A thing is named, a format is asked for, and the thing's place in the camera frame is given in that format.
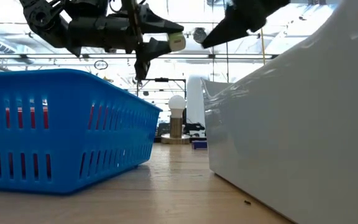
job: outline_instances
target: blue plastic basket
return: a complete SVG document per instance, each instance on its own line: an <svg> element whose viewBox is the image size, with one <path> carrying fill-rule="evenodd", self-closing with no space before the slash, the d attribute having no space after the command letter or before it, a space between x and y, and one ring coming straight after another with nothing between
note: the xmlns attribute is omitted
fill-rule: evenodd
<svg viewBox="0 0 358 224"><path fill-rule="evenodd" d="M86 72L0 73L0 189L69 194L150 159L161 110Z"/></svg>

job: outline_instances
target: ceiling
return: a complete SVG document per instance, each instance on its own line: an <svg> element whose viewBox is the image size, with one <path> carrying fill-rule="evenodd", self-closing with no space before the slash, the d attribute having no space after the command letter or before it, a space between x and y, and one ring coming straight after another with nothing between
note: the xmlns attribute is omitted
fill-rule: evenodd
<svg viewBox="0 0 358 224"><path fill-rule="evenodd" d="M177 52L177 55L164 55L162 58L153 60L149 78L186 78L189 75L206 75L217 82L233 82L263 65L262 39L258 38L260 30L249 37L212 49L203 49L193 40L192 33L195 28L203 27L208 32L224 17L223 1L146 0L154 13L183 25L184 33L189 34L188 37L186 35L185 50ZM265 53L268 55L281 54L314 33L332 14L337 3L337 1L328 0L327 5L308 5L308 0L292 2L268 17L268 22L263 27ZM119 9L120 4L121 2L116 0L112 3L112 7ZM144 37L145 40L151 37L166 40L165 34L145 35ZM50 54L48 57L33 58L31 61L23 62L23 60L4 58L6 54L2 55L4 52L0 48L0 66L10 70L75 68L114 80L114 84L121 88L136 88L132 82L133 55L132 58L125 58L125 56L104 59L109 65L108 68L97 70L94 67L95 61L109 55L105 55L101 49L84 48L84 54L103 55L95 56L98 58L79 60L72 57L65 49L53 48L31 32L24 19L19 0L0 0L0 44L5 47L3 48L5 53L9 51L11 54ZM208 54L219 55L221 59L213 62L205 57ZM252 60L243 59L247 57L247 54L256 54L258 57ZM167 101L172 95L177 94L169 90L184 88L183 82L178 83L164 84L164 86L149 83L147 84L149 89L166 91L156 91L153 94L150 92L144 98L163 98Z"/></svg>

